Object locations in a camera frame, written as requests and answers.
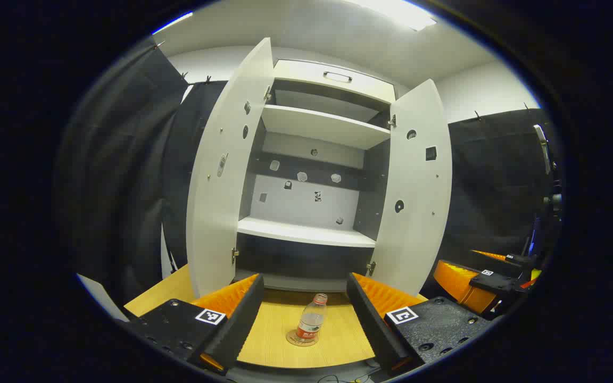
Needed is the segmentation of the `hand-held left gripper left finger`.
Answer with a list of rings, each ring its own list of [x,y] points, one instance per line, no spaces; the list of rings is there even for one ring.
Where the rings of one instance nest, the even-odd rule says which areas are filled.
[[[264,296],[255,273],[192,303],[171,298],[124,327],[170,357],[226,375],[245,345]]]

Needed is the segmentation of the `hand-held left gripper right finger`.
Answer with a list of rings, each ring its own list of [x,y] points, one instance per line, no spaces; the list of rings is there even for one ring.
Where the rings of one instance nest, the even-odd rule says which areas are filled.
[[[398,289],[350,272],[346,294],[377,363],[392,376],[440,363],[499,322],[447,296],[420,299],[420,289]]]

